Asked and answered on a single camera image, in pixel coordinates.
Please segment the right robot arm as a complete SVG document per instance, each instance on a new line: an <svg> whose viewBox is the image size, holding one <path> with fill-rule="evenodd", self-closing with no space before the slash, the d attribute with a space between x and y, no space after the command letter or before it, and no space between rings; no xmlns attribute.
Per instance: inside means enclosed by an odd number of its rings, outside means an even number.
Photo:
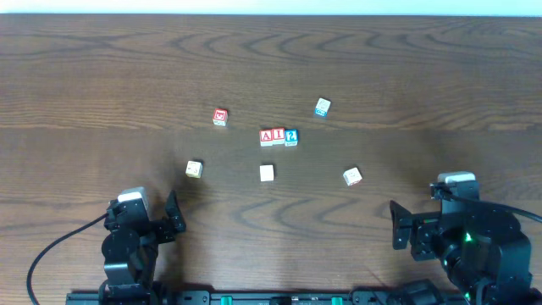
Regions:
<svg viewBox="0 0 542 305"><path fill-rule="evenodd" d="M531 242L518 220L540 217L480 200L476 180L435 182L430 190L440 201L438 212L411 213L390 202L392 247L409 247L416 261L439 260L468 304L540 302L529 271Z"/></svg>

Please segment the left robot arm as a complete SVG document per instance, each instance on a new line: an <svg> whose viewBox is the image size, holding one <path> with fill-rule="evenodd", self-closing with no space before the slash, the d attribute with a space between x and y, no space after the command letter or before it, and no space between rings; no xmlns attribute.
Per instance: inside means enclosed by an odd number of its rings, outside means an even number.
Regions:
<svg viewBox="0 0 542 305"><path fill-rule="evenodd" d="M149 219L144 187L124 190L109 203L102 243L107 286L99 292L101 304L163 304L167 289L154 280L158 248L175 241L186 223L175 191L165 203L166 215Z"/></svg>

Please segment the red letter A block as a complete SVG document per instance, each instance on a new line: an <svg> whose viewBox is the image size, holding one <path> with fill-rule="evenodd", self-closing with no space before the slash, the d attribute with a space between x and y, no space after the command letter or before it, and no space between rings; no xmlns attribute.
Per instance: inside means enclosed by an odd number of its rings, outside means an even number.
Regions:
<svg viewBox="0 0 542 305"><path fill-rule="evenodd" d="M259 142L261 147L270 147L274 144L273 132L268 130L259 131Z"/></svg>

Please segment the red letter I block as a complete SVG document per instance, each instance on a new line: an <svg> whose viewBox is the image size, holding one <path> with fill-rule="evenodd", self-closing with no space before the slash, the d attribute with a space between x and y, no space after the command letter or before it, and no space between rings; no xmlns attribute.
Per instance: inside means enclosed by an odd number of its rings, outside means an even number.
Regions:
<svg viewBox="0 0 542 305"><path fill-rule="evenodd" d="M274 145L283 145L285 143L285 128L273 128L272 140Z"/></svg>

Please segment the blue number 2 block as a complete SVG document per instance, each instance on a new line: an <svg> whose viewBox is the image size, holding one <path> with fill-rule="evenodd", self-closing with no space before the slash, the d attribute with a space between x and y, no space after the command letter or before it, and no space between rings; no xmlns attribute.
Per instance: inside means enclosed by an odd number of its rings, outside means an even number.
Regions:
<svg viewBox="0 0 542 305"><path fill-rule="evenodd" d="M298 131L297 130L285 130L285 146L294 147L298 145Z"/></svg>

